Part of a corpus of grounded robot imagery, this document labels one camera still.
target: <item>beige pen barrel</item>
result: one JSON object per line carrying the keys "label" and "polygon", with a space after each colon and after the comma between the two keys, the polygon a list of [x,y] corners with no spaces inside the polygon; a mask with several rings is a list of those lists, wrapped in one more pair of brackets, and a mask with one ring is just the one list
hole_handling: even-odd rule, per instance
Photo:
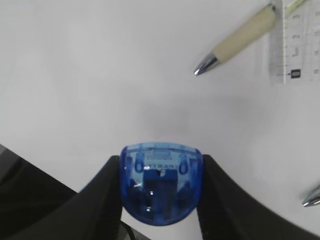
{"label": "beige pen barrel", "polygon": [[220,63],[225,63],[249,44],[269,32],[276,23],[276,13],[272,5],[266,6],[247,21],[235,33],[227,37],[213,49]]}

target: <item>blue plastic object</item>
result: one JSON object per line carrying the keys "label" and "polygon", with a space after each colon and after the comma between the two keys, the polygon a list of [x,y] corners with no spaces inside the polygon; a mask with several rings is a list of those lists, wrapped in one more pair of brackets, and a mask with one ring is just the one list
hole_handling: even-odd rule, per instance
{"label": "blue plastic object", "polygon": [[199,150],[165,142],[126,146],[120,156],[121,200],[135,219],[166,226],[196,208],[202,186]]}

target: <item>ruler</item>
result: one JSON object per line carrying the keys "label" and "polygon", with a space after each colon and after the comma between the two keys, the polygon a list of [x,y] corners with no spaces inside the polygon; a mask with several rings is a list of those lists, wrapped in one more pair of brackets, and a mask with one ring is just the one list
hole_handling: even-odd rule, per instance
{"label": "ruler", "polygon": [[320,83],[320,0],[274,0],[269,73],[275,84]]}

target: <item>white surface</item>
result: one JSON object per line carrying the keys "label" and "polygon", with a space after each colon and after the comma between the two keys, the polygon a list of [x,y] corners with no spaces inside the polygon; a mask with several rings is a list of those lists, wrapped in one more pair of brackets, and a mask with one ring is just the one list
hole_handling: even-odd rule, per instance
{"label": "white surface", "polygon": [[[1,144],[76,191],[125,145],[190,145],[320,235],[320,207],[301,206],[320,183],[319,87],[271,87],[268,36],[193,76],[265,1],[14,3],[0,2]],[[122,219],[153,240],[201,238],[195,212],[167,227]]]}

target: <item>ballpoint pen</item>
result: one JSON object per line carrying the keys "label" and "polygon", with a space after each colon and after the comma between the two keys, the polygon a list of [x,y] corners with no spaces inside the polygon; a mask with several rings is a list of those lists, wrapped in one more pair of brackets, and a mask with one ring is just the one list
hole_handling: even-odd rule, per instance
{"label": "ballpoint pen", "polygon": [[198,76],[225,63],[249,44],[270,31],[276,24],[275,11],[276,8],[273,4],[264,7],[236,32],[218,44],[196,67],[194,75]]}
{"label": "ballpoint pen", "polygon": [[295,0],[291,2],[286,8],[285,8],[285,16],[289,16],[292,14],[297,8],[299,8],[302,4],[304,4],[307,0]]}
{"label": "ballpoint pen", "polygon": [[320,204],[320,186],[313,190],[302,202],[304,207],[313,207]]}

